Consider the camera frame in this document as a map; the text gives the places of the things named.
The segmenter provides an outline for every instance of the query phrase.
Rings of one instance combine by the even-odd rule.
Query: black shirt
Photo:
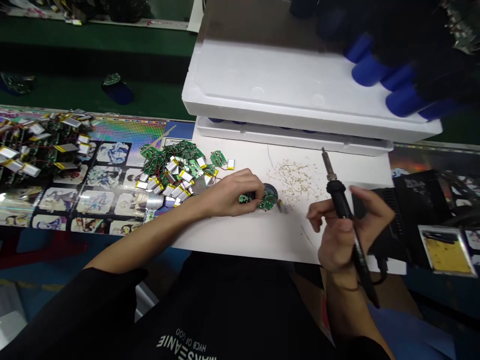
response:
[[[147,272],[82,270],[0,359],[333,359],[288,272],[275,260],[193,253],[168,294],[134,323]],[[348,353],[389,359],[361,337]]]

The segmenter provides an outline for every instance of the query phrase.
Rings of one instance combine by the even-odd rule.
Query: white table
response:
[[[192,142],[207,156],[221,150],[235,160],[235,170],[250,168],[264,183],[272,184],[288,206],[289,213],[257,210],[238,217],[210,218],[189,227],[174,248],[253,258],[318,264],[317,252],[323,228],[315,233],[306,219],[311,203],[329,198],[327,173],[321,151],[262,143],[204,137],[193,133]],[[333,170],[345,186],[375,189],[392,187],[387,154],[371,157],[330,152]],[[231,171],[220,170],[222,178]],[[371,271],[379,271],[374,256],[368,256]],[[389,259],[388,272],[406,274],[405,262]]]

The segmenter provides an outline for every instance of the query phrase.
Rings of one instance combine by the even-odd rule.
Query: hand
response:
[[[249,192],[255,192],[255,199],[240,204],[239,196]],[[264,184],[247,168],[225,176],[195,198],[208,218],[238,216],[254,212],[264,192]]]
[[[377,236],[394,219],[393,210],[373,191],[357,186],[350,190],[363,201],[367,214],[361,220],[355,219],[355,228],[365,253]],[[330,273],[355,276],[352,250],[355,242],[354,223],[350,219],[338,219],[332,200],[315,202],[308,209],[307,219],[316,233],[320,232],[326,220],[326,228],[318,250],[320,264]]]

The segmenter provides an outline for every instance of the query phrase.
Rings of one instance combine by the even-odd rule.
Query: sleeve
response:
[[[346,359],[356,359],[358,357],[372,360],[391,360],[378,342],[365,336],[354,338],[348,346]]]
[[[135,320],[135,286],[146,276],[144,269],[124,274],[82,270],[0,351],[0,358],[72,359],[72,353],[87,353],[124,334]]]

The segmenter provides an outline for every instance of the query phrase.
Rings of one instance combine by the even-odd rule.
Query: soldering iron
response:
[[[328,183],[326,185],[326,191],[331,195],[331,200],[333,201],[336,215],[339,219],[350,219],[353,221],[354,216],[350,210],[349,203],[347,202],[347,197],[345,196],[345,185],[338,180],[337,174],[334,173],[329,154],[325,151],[325,148],[322,147],[321,151],[321,157],[323,158],[323,163],[325,164],[327,172],[326,179],[328,180]],[[355,265],[356,272],[358,273],[358,277],[360,279],[360,284],[363,286],[366,296],[378,309],[380,308],[379,298],[372,283],[372,278],[370,277],[370,270],[365,259],[362,245],[360,244],[359,234],[355,226],[353,226],[353,229],[355,232],[355,243],[353,244],[353,251],[351,255],[353,264]]]

